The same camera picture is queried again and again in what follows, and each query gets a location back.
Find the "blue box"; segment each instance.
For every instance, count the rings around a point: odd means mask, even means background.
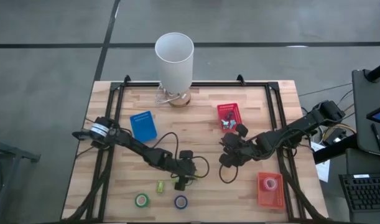
[[[130,117],[130,123],[134,138],[140,142],[146,142],[157,138],[154,120],[150,111],[136,114]]]

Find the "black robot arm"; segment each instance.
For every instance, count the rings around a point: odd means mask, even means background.
[[[314,129],[319,126],[333,126],[345,116],[335,102],[324,101],[313,108],[303,118],[300,118],[286,127],[278,130],[260,133],[245,141],[248,130],[242,124],[237,125],[238,134],[226,133],[221,139],[224,154],[219,158],[225,167],[242,166],[245,162],[268,159],[278,147],[294,148],[304,135],[313,135]]]
[[[150,166],[177,175],[175,190],[185,190],[185,184],[195,179],[196,167],[192,161],[192,151],[180,151],[179,159],[173,158],[173,154],[165,149],[148,147],[141,143],[112,119],[98,117],[87,132],[82,130],[72,134],[78,139],[79,137],[84,139],[83,135],[87,135],[93,140],[91,145],[98,149],[105,149],[115,144],[130,149],[143,157]]]

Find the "black keyboard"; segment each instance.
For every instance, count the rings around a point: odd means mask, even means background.
[[[380,210],[380,174],[339,175],[351,212]]]

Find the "red basket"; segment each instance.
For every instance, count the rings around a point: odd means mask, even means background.
[[[266,190],[264,187],[264,179],[273,178],[277,181],[275,190]],[[257,202],[262,207],[284,209],[284,188],[281,174],[273,174],[267,172],[259,172],[257,175]]]
[[[235,125],[231,129],[223,129],[223,123],[221,122],[222,119],[225,119],[228,112],[234,112],[233,116],[230,119],[235,120]],[[223,132],[233,132],[235,131],[235,128],[237,127],[237,124],[242,124],[241,115],[239,114],[238,105],[236,103],[229,103],[226,105],[217,105],[217,113],[219,114],[219,122],[221,126],[221,130]]]

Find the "green tape roll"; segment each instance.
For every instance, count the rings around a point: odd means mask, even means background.
[[[150,199],[148,198],[148,195],[146,194],[139,194],[134,199],[134,203],[139,208],[144,208],[150,203]]]

